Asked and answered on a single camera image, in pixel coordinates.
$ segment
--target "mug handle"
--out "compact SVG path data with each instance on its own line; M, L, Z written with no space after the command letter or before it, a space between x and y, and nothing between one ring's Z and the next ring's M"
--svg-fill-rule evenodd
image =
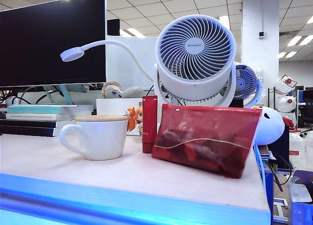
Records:
M74 125L74 124L69 124L69 125L66 125L64 126L61 131L60 131L60 140L61 140L61 143L67 147L68 149L76 152L76 153L79 153L83 156L86 155L86 151L84 149L80 149L80 148L76 148L76 147L73 147L72 145L70 145L67 140L65 139L65 135L67 133L67 131L69 129L77 129L80 133L82 132L82 128L78 125Z

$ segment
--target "red plastic bag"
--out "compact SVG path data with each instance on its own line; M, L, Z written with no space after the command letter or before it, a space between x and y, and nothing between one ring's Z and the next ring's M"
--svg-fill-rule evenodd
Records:
M262 109L163 104L152 157L240 178Z

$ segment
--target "fan grille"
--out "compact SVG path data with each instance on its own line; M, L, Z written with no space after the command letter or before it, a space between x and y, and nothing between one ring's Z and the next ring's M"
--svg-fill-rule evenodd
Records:
M258 78L248 66L236 66L235 98L247 99L258 88Z
M163 31L158 47L167 71L186 80L209 79L223 70L234 53L229 31L204 15L171 23Z

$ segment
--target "black monitor screen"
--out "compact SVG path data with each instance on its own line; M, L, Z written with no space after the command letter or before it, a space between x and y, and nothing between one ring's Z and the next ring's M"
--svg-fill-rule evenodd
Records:
M105 9L105 0L59 0L0 12L0 87L105 82L104 46L60 57L105 39Z
M304 90L303 99L305 102L313 102L313 90Z

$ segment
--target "white desk surface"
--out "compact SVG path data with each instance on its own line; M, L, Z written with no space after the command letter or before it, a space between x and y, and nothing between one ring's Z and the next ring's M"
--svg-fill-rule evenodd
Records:
M0 135L0 146L4 174L269 210L253 151L242 178L229 179L154 159L142 153L139 136L127 136L123 156L107 161L85 160L58 137Z

